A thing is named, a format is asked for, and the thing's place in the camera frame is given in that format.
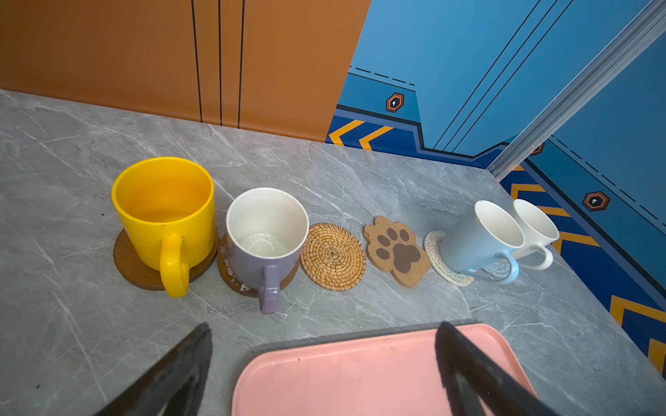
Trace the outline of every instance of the brown round coaster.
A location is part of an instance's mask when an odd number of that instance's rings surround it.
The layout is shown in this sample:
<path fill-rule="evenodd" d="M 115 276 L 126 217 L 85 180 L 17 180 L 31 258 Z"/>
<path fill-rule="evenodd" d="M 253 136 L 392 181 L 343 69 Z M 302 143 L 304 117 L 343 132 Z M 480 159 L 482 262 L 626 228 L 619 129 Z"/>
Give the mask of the brown round coaster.
<path fill-rule="evenodd" d="M 203 262 L 190 269 L 190 283 L 195 281 L 208 270 L 212 261 L 215 259 L 217 246 L 218 237 L 217 230 L 215 230 L 215 246 Z M 125 280 L 132 283 L 134 286 L 146 290 L 165 289 L 164 285 L 162 285 L 160 272 L 151 269 L 141 261 L 124 228 L 123 231 L 118 234 L 116 244 L 113 246 L 113 261 Z"/>
<path fill-rule="evenodd" d="M 224 233 L 224 235 L 222 236 L 222 240 L 220 241 L 220 248 L 218 248 L 217 250 L 217 268 L 220 270 L 220 276 L 222 276 L 222 280 L 224 280 L 226 285 L 229 286 L 231 290 L 233 290 L 234 292 L 241 294 L 243 296 L 247 296 L 248 298 L 258 298 L 259 293 L 256 291 L 256 289 L 248 288 L 247 286 L 240 283 L 240 281 L 234 277 L 234 271 L 231 270 L 231 266 L 229 265 L 229 262 L 226 260 L 227 246 L 228 244 L 226 243 L 226 233 Z M 296 265 L 294 266 L 292 271 L 287 275 L 287 277 L 280 282 L 280 291 L 284 290 L 287 287 L 287 285 L 291 283 L 297 271 L 298 271 L 298 263 L 296 263 Z"/>
<path fill-rule="evenodd" d="M 333 224 L 310 227 L 300 263 L 315 283 L 331 290 L 353 288 L 366 272 L 361 243 L 352 233 Z"/>

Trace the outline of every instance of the pink tray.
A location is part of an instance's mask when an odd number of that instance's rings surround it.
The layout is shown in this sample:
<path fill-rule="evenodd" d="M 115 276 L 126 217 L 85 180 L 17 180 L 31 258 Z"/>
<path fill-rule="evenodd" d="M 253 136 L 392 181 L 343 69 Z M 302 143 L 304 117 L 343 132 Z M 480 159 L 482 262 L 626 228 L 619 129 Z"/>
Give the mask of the pink tray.
<path fill-rule="evenodd" d="M 506 339 L 477 323 L 457 327 L 534 393 Z M 450 415 L 435 332 L 417 331 L 265 353 L 240 375 L 233 416 Z"/>

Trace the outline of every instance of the paw print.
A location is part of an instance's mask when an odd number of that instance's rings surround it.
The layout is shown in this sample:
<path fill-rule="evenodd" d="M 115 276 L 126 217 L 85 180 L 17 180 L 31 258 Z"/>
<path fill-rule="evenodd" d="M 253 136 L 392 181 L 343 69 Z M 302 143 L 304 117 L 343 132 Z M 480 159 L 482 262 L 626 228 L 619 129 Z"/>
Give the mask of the paw print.
<path fill-rule="evenodd" d="M 403 286 L 413 288 L 430 268 L 430 259 L 405 224 L 377 217 L 374 225 L 365 227 L 364 235 L 370 261 L 379 270 L 391 272 Z"/>

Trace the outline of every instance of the silver metal frame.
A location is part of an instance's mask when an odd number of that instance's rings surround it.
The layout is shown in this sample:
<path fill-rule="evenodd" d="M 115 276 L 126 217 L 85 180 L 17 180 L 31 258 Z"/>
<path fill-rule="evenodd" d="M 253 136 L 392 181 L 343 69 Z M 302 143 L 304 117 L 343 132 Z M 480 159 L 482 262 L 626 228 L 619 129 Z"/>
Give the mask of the silver metal frame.
<path fill-rule="evenodd" d="M 666 31 L 666 0 L 652 0 L 488 166 L 504 179 Z"/>

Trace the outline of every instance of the round coaster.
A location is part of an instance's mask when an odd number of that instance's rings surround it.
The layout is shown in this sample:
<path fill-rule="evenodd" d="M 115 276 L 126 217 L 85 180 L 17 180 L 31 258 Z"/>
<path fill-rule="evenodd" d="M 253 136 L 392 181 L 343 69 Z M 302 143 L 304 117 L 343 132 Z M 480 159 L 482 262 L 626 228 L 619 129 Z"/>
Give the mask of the round coaster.
<path fill-rule="evenodd" d="M 449 269 L 440 256 L 440 244 L 446 233 L 444 231 L 431 231 L 426 235 L 423 241 L 423 247 L 430 257 L 432 268 L 447 282 L 456 286 L 467 286 L 474 281 L 474 278 L 463 273 L 455 272 Z"/>
<path fill-rule="evenodd" d="M 495 278 L 504 279 L 509 273 L 511 273 L 511 266 L 506 260 L 500 259 L 493 264 L 484 267 L 482 270 Z"/>
<path fill-rule="evenodd" d="M 234 292 L 247 296 L 248 298 L 258 298 L 259 293 L 256 289 L 252 289 L 248 286 L 245 286 L 240 282 L 240 280 L 234 277 L 234 271 L 231 270 L 231 265 L 226 259 L 226 233 L 222 236 L 220 241 L 220 247 L 217 249 L 217 268 L 220 270 L 220 276 L 222 280 L 226 283 L 227 286 L 231 288 Z M 296 272 L 298 271 L 298 262 L 294 266 L 291 272 L 280 282 L 280 291 L 284 290 L 289 283 L 294 279 Z"/>
<path fill-rule="evenodd" d="M 353 288 L 366 272 L 361 243 L 352 233 L 333 224 L 310 227 L 300 263 L 310 279 L 330 290 Z"/>
<path fill-rule="evenodd" d="M 190 269 L 190 283 L 195 281 L 208 270 L 212 261 L 215 259 L 217 245 L 218 237 L 217 230 L 215 230 L 215 245 L 201 263 Z M 123 231 L 118 234 L 116 244 L 113 246 L 113 261 L 125 280 L 132 283 L 134 286 L 146 290 L 165 289 L 164 285 L 162 285 L 160 272 L 151 269 L 141 261 L 124 228 Z"/>

